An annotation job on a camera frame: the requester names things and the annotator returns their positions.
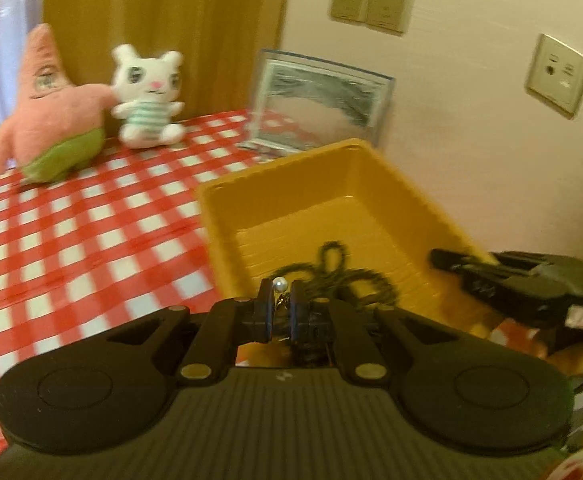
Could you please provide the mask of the golden brown curtain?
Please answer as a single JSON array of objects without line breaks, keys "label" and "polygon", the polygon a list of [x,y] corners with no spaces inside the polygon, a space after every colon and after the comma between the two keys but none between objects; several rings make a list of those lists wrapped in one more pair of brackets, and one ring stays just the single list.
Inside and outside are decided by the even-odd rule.
[{"label": "golden brown curtain", "polygon": [[245,108],[258,54],[280,44],[287,0],[43,0],[69,79],[112,80],[113,48],[183,55],[184,116]]}]

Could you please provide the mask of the pink starfish plush toy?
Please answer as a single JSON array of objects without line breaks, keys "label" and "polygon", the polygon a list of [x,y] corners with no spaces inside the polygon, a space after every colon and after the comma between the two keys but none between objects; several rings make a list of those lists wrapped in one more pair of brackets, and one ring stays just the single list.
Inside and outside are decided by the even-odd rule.
[{"label": "pink starfish plush toy", "polygon": [[36,26],[22,55],[15,108],[0,125],[0,174],[12,162],[27,181],[51,183],[89,166],[105,144],[105,113],[116,103],[107,84],[73,84],[51,26]]}]

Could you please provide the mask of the double wall light switch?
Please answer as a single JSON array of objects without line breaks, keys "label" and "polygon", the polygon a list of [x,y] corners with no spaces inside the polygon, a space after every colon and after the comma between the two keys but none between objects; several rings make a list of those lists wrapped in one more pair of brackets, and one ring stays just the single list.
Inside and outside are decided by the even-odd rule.
[{"label": "double wall light switch", "polygon": [[414,1],[331,0],[329,17],[392,35],[404,35],[409,29]]}]

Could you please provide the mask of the red white checkered tablecloth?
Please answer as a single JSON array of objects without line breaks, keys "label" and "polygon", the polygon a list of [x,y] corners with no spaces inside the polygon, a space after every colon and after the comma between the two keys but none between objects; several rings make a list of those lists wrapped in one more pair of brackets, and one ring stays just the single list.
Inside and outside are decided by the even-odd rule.
[{"label": "red white checkered tablecloth", "polygon": [[256,162],[241,149],[247,119],[244,110],[188,119],[176,148],[110,142],[57,184],[0,176],[0,377],[173,304],[204,312],[217,301],[195,191]]}]

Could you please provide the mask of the wall socket plate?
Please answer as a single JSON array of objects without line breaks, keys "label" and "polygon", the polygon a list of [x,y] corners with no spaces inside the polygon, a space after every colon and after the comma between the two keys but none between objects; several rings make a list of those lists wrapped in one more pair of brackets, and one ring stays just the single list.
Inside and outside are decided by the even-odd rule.
[{"label": "wall socket plate", "polygon": [[583,99],[583,54],[561,40],[541,34],[525,87],[558,113],[574,118]]}]

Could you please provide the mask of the golden plastic tray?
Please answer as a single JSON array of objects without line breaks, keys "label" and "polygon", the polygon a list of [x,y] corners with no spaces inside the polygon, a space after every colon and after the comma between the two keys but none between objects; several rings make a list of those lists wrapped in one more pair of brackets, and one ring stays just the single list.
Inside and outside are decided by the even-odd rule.
[{"label": "golden plastic tray", "polygon": [[290,349],[290,289],[352,304],[380,351],[389,323],[417,314],[439,340],[485,337],[499,324],[435,269],[435,248],[487,261],[452,222],[366,143],[340,142],[200,185],[209,258],[222,300],[274,288],[272,338],[238,347],[237,362],[297,368]]}]

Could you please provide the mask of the white bunny plush toy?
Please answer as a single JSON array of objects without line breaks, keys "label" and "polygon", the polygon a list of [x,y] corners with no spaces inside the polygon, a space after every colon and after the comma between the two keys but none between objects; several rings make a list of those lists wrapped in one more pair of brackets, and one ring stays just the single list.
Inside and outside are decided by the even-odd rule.
[{"label": "white bunny plush toy", "polygon": [[159,58],[141,58],[131,44],[121,44],[112,55],[112,87],[118,100],[112,116],[122,122],[119,141],[133,150],[180,143],[185,127],[174,117],[184,107],[177,100],[182,54],[168,51]]}]

